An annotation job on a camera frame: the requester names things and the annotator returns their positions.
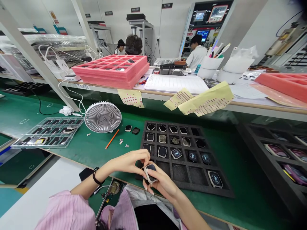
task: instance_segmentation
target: yellow paper with holes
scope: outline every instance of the yellow paper with holes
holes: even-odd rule
[[[178,106],[184,115],[195,113],[198,117],[225,108],[233,100],[233,94],[226,81],[219,83],[198,96]]]
[[[117,91],[124,104],[144,108],[142,94],[140,91],[126,89],[118,89]]]
[[[172,98],[170,98],[167,102],[165,102],[164,105],[168,107],[170,110],[174,110],[179,105],[190,100],[193,97],[194,96],[186,88],[183,88],[174,96],[172,96]]]

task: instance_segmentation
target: fan grille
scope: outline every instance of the fan grille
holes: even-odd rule
[[[86,126],[97,133],[112,132],[122,121],[119,109],[108,102],[91,105],[85,115]]]

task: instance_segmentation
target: clear plastic tray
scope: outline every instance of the clear plastic tray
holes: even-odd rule
[[[11,145],[11,148],[66,148],[83,122],[83,117],[45,118]],[[72,130],[72,132],[65,134],[65,130],[69,131],[67,128],[71,128],[69,130]],[[43,143],[35,143],[41,138],[45,138]]]

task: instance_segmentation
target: worker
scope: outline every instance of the worker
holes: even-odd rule
[[[128,55],[142,55],[142,39],[137,35],[129,35],[126,39],[126,53]]]
[[[106,206],[95,221],[95,213],[87,199],[97,186],[115,171],[137,173],[147,178],[145,172],[136,167],[136,161],[144,167],[153,164],[156,168],[147,173],[158,179],[147,185],[143,180],[142,195],[124,187],[115,207]],[[152,187],[166,199],[155,197]],[[152,229],[189,229],[210,230],[211,228],[194,208],[185,194],[174,184],[170,177],[150,161],[148,150],[140,149],[111,159],[101,168],[82,181],[71,191],[62,191],[49,198],[45,215],[38,222],[36,230],[152,230]]]
[[[186,60],[190,69],[196,69],[197,65],[200,64],[207,55],[207,49],[201,46],[201,39],[202,36],[200,34],[195,35],[191,39],[191,48],[193,51]]]
[[[125,55],[125,43],[122,39],[120,39],[118,42],[117,42],[117,46],[116,46],[116,49],[115,49],[115,52],[114,54],[117,54],[117,55]]]

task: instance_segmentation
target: pencil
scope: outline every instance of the pencil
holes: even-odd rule
[[[110,140],[110,142],[108,143],[108,145],[106,146],[106,149],[109,147],[109,145],[111,144],[111,142],[113,141],[114,137],[116,136],[116,134],[118,133],[119,129],[116,131],[116,133],[114,134],[114,136],[112,137],[112,139]]]

